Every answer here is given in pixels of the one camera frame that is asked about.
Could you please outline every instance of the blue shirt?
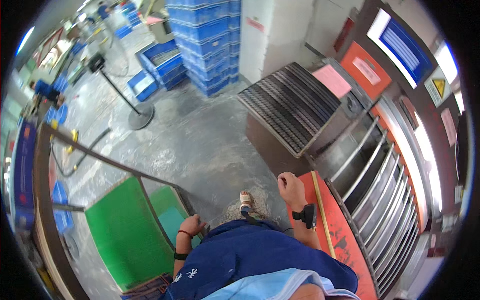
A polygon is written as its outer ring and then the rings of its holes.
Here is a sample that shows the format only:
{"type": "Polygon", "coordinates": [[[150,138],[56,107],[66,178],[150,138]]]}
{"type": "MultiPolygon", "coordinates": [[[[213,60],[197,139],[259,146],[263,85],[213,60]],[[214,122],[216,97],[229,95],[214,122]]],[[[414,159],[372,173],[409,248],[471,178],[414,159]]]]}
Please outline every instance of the blue shirt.
{"type": "Polygon", "coordinates": [[[52,86],[45,83],[43,80],[37,80],[35,84],[35,94],[40,94],[42,96],[48,97],[52,91],[52,86]]]}
{"type": "Polygon", "coordinates": [[[347,265],[278,231],[272,224],[235,220],[210,231],[188,255],[165,300],[202,299],[248,276],[296,268],[312,270],[335,288],[355,293],[358,279],[347,265]]]}
{"type": "Polygon", "coordinates": [[[98,8],[98,14],[100,15],[100,18],[102,18],[102,20],[105,20],[108,18],[108,12],[106,11],[108,7],[106,5],[102,5],[98,8]]]}

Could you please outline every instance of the black watch strap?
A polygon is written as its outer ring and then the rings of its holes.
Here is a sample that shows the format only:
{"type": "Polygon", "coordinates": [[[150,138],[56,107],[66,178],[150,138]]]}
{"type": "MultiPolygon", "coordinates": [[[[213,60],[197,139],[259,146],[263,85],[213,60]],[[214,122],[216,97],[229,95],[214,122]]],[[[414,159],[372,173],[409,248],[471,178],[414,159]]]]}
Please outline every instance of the black watch strap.
{"type": "Polygon", "coordinates": [[[179,254],[179,253],[176,253],[173,255],[173,257],[178,260],[178,261],[184,261],[187,259],[187,256],[188,254],[179,254]]]}

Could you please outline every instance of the wet floor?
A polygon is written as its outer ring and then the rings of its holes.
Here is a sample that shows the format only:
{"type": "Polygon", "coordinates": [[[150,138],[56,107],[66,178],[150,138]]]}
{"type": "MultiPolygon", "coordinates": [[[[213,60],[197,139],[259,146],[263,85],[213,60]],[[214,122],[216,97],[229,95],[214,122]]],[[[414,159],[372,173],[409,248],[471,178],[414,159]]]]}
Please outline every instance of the wet floor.
{"type": "MultiPolygon", "coordinates": [[[[134,75],[141,70],[134,53],[154,41],[143,25],[116,40],[106,55],[106,69],[134,75]],[[125,56],[129,67],[125,68],[125,56]]],[[[126,78],[112,81],[138,103],[126,88],[126,78]]],[[[207,98],[189,80],[171,91],[157,91],[148,102],[155,117],[145,129],[129,129],[129,107],[100,74],[87,72],[66,91],[69,116],[65,126],[79,130],[79,142],[89,145],[106,128],[111,132],[94,151],[131,168],[175,183],[185,189],[186,201],[202,220],[215,225],[227,208],[235,204],[241,190],[251,193],[262,213],[288,228],[285,204],[277,190],[276,178],[245,136],[247,110],[236,99],[244,83],[228,86],[207,98]]],[[[65,170],[80,153],[65,155],[56,147],[65,170]]],[[[71,204],[87,205],[127,174],[87,157],[69,178],[61,178],[71,204]]],[[[120,290],[103,264],[83,214],[73,214],[74,237],[79,257],[72,263],[80,283],[91,299],[119,299],[120,290]]]]}

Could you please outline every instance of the wooden stick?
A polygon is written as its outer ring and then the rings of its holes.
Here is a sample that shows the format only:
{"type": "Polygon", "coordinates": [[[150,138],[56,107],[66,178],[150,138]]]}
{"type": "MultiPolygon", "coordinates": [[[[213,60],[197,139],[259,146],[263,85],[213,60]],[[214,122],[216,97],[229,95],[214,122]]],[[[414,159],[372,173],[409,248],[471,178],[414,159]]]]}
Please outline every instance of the wooden stick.
{"type": "Polygon", "coordinates": [[[335,250],[333,249],[332,239],[330,238],[330,231],[328,230],[327,218],[324,211],[324,204],[322,203],[322,197],[320,196],[320,188],[318,187],[317,174],[315,171],[310,171],[312,174],[313,185],[315,187],[315,194],[317,195],[318,207],[320,208],[320,215],[322,216],[322,222],[324,224],[325,235],[327,237],[328,249],[330,250],[330,256],[336,259],[335,250]]]}

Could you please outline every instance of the hand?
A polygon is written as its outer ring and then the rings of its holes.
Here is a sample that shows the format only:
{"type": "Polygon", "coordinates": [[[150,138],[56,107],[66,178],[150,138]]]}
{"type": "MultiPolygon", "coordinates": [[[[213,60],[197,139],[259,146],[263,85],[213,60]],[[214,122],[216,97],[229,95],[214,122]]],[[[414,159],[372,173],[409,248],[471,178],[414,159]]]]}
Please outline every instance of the hand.
{"type": "Polygon", "coordinates": [[[293,173],[284,172],[278,176],[278,190],[285,203],[295,212],[300,212],[307,205],[303,182],[293,173]]]}
{"type": "Polygon", "coordinates": [[[193,215],[185,219],[180,225],[180,230],[185,230],[192,236],[196,236],[206,225],[206,222],[200,223],[200,216],[193,215]]]}

